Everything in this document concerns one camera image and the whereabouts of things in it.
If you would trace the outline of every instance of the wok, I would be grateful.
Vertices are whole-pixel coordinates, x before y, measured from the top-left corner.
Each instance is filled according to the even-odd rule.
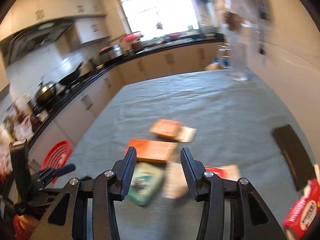
[[[80,68],[83,65],[83,62],[79,64],[75,71],[71,72],[70,74],[66,75],[63,79],[61,79],[58,83],[63,86],[68,86],[72,82],[76,81],[80,76]]]

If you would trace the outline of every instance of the red box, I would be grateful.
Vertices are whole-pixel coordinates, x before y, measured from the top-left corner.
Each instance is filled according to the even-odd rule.
[[[283,225],[287,235],[300,239],[320,211],[320,185],[316,179],[308,180],[304,196],[295,202]]]

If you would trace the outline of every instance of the orange box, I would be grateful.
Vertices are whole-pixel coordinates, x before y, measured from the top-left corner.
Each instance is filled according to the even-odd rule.
[[[158,119],[150,128],[150,132],[159,137],[174,140],[180,131],[182,122]]]
[[[172,159],[172,154],[178,143],[130,139],[125,149],[130,146],[137,151],[137,161],[149,163],[166,163]]]

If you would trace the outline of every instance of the table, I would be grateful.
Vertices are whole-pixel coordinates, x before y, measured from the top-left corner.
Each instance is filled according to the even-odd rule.
[[[257,76],[247,82],[231,80],[228,70],[174,75],[123,87],[75,148],[68,163],[76,170],[58,179],[63,187],[73,178],[98,176],[123,158],[130,138],[157,139],[149,128],[158,118],[182,121],[197,128],[188,147],[207,166],[237,164],[240,174],[257,189],[279,223],[301,194],[271,130],[292,125],[312,163],[312,151],[301,128],[277,95]],[[130,199],[115,202],[121,240],[194,240],[203,203],[186,196],[161,197],[161,190],[143,208]],[[230,215],[226,204],[225,236]]]

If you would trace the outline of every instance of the window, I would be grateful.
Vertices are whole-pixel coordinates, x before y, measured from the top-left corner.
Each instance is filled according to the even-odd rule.
[[[198,29],[191,0],[120,0],[133,32],[141,31],[144,39],[183,32],[188,26]],[[162,30],[156,25],[161,23]]]

